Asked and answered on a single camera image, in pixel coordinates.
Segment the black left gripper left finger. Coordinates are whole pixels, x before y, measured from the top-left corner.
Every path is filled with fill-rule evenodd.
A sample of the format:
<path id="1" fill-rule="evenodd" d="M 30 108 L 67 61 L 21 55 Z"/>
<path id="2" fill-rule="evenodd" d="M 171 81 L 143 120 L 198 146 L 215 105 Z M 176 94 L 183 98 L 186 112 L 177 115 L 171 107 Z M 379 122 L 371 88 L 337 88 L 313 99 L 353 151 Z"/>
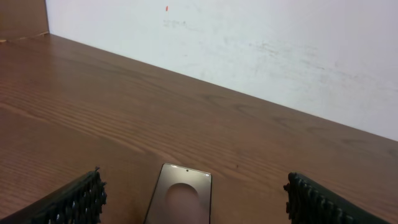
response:
<path id="1" fill-rule="evenodd" d="M 1 219 L 1 224 L 100 223 L 107 194 L 98 167 L 33 204 Z"/>

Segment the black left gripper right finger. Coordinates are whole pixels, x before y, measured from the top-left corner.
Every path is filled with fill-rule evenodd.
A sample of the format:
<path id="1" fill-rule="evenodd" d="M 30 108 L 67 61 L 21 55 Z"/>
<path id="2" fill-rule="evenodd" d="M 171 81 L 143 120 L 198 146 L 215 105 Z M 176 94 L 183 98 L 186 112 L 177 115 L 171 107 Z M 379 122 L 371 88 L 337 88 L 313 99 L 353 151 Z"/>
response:
<path id="1" fill-rule="evenodd" d="M 388 224 L 312 179 L 288 174 L 286 213 L 292 224 Z"/>

